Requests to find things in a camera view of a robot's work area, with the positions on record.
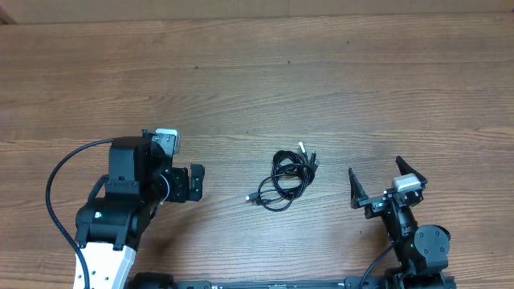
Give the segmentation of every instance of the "wooden tabletop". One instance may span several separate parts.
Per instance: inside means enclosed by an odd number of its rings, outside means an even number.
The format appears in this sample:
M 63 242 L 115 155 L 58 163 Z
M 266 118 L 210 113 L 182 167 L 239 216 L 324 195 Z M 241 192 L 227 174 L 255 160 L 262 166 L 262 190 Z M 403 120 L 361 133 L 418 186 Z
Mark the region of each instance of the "wooden tabletop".
M 176 166 L 206 167 L 200 202 L 166 204 L 132 274 L 216 282 L 362 275 L 387 247 L 350 208 L 402 155 L 429 183 L 420 225 L 451 232 L 459 288 L 514 282 L 514 16 L 445 14 L 0 26 L 0 287 L 71 288 L 75 257 L 43 198 L 74 148 L 142 128 L 182 132 Z M 321 161 L 283 213 L 244 201 L 276 151 Z M 75 214 L 108 146 L 59 171 L 55 213 Z M 394 267 L 390 254 L 373 273 Z

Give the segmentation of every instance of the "table surface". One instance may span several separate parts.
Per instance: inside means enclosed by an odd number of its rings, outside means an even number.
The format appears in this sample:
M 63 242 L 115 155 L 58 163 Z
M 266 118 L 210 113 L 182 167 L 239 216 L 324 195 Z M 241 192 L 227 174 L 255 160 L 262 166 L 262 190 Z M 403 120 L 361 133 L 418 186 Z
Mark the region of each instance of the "table surface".
M 413 208 L 452 235 L 460 288 L 514 282 L 514 16 L 445 14 L 0 26 L 0 287 L 70 288 L 75 257 L 48 217 L 49 173 L 93 140 L 178 128 L 176 166 L 206 167 L 200 202 L 166 204 L 132 269 L 217 282 L 362 275 L 387 246 L 352 210 L 402 155 L 429 179 Z M 280 149 L 321 161 L 283 213 L 245 203 Z M 108 146 L 52 187 L 75 214 Z M 373 273 L 395 266 L 393 254 Z

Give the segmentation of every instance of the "wooden table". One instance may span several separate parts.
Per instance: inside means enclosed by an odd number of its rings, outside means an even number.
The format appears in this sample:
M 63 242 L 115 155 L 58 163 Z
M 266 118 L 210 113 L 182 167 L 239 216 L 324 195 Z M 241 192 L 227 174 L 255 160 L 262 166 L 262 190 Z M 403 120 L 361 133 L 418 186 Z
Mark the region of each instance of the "wooden table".
M 0 26 L 0 287 L 71 288 L 48 175 L 75 147 L 142 128 L 182 131 L 175 165 L 204 164 L 205 193 L 161 207 L 132 274 L 362 275 L 387 238 L 350 208 L 347 169 L 374 196 L 402 155 L 429 179 L 418 222 L 452 234 L 446 274 L 459 288 L 511 287 L 513 60 L 512 14 Z M 284 213 L 245 203 L 299 140 L 321 160 L 304 196 Z M 72 235 L 107 151 L 77 155 L 55 180 Z

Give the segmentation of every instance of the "silver connector tip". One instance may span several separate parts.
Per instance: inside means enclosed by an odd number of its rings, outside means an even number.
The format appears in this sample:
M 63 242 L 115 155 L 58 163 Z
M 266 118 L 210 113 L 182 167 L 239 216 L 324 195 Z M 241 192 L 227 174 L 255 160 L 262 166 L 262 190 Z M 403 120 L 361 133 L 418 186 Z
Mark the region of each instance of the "silver connector tip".
M 305 147 L 304 147 L 304 143 L 303 142 L 299 142 L 298 145 L 300 146 L 300 151 L 302 151 L 302 153 L 306 153 L 307 151 L 305 151 Z

